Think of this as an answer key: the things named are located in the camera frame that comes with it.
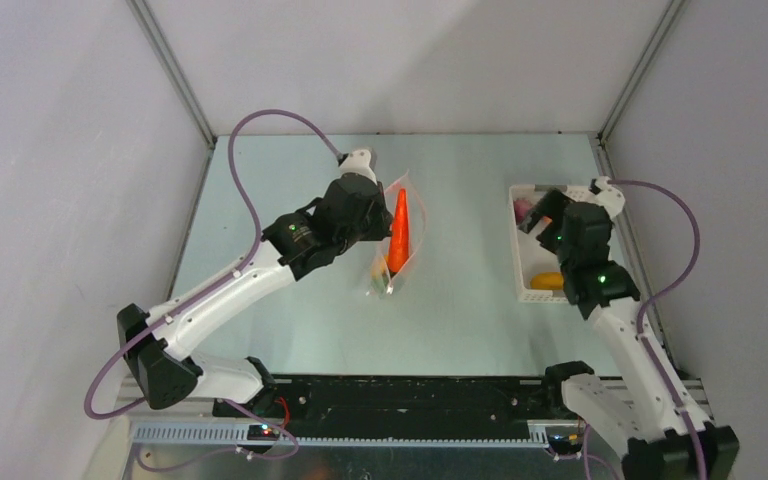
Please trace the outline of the purple onion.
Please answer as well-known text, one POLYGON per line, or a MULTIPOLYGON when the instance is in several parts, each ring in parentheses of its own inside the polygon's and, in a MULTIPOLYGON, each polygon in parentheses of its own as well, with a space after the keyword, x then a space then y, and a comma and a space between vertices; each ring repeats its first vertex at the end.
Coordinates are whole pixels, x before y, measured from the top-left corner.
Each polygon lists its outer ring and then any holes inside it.
POLYGON ((528 198, 517 198, 512 201, 512 207, 514 221, 519 225, 525 220, 529 211, 533 208, 533 203, 528 198))

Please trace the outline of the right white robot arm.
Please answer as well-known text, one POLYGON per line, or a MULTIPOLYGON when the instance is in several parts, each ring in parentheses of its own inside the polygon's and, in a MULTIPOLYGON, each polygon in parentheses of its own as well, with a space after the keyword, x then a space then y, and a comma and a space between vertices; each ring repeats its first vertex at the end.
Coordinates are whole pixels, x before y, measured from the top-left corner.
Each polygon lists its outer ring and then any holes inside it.
POLYGON ((610 253, 621 192, 600 187, 591 201, 551 188, 527 211, 521 230, 552 253, 565 300, 608 348, 631 398, 608 391, 582 363, 547 369, 541 392, 556 418, 574 413, 611 446, 626 479, 727 479, 740 450, 692 397, 658 342, 631 274, 610 253))

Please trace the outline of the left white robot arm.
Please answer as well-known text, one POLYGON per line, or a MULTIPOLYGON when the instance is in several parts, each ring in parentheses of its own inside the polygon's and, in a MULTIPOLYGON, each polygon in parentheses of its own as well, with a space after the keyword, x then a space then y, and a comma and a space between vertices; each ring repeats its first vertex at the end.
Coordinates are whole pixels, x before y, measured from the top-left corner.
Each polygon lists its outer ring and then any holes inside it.
POLYGON ((330 265, 358 242, 391 233, 384 188, 358 173, 333 180, 325 194, 279 216, 242 257, 187 294, 143 310, 117 313, 123 358, 153 410, 188 397, 214 397, 264 416, 276 403, 271 374, 256 357, 241 363, 199 357, 198 345, 263 297, 330 265))

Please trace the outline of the red chili pepper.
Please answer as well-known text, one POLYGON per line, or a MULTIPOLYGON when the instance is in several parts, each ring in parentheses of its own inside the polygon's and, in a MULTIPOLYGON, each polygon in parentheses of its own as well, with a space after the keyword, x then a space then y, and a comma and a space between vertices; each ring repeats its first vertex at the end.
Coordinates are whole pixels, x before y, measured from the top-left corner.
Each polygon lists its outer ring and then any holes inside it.
POLYGON ((400 273, 411 256, 410 218, 407 190, 398 192, 393 215, 392 234, 388 248, 387 264, 391 275, 400 273))

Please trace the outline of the yellow mango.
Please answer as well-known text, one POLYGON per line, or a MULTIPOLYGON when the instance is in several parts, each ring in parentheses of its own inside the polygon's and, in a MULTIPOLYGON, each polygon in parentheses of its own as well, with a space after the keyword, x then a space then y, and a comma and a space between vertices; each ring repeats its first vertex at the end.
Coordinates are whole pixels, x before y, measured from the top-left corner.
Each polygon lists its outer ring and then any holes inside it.
POLYGON ((560 291, 564 287, 564 278, 560 272, 543 272, 534 275, 529 281, 531 290, 560 291))

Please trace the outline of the clear zip top bag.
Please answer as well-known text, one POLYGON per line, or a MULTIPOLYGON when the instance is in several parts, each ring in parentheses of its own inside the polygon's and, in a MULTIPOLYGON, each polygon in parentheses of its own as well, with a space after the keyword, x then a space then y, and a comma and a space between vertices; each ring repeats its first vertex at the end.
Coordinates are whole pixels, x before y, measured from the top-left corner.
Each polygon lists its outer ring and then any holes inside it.
POLYGON ((393 214, 392 234, 376 244, 366 289, 367 296, 379 298, 404 288, 418 264, 428 226, 425 202, 409 171, 386 187, 384 194, 393 214))

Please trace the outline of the yellow bell pepper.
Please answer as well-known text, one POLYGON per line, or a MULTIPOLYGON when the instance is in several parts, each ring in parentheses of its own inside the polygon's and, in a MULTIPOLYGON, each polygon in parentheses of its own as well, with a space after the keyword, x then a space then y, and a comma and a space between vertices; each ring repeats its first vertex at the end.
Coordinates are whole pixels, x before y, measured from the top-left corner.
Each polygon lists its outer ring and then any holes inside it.
POLYGON ((375 262, 369 270, 370 287, 368 295, 386 296, 394 292, 393 276, 385 260, 375 262))

